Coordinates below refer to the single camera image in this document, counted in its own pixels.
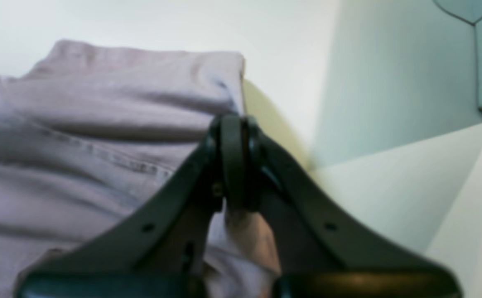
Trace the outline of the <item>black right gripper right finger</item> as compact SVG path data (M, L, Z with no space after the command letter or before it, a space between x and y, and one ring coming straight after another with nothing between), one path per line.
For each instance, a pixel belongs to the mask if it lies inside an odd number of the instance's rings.
M296 160L245 121L247 204L274 235L273 298L461 298L453 273L369 229L326 195Z

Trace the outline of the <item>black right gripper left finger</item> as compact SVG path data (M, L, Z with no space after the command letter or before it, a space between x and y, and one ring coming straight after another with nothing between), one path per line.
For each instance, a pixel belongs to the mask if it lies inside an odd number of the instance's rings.
M114 228L32 270L17 298L207 298L214 213L246 205L245 120L223 115L153 198Z

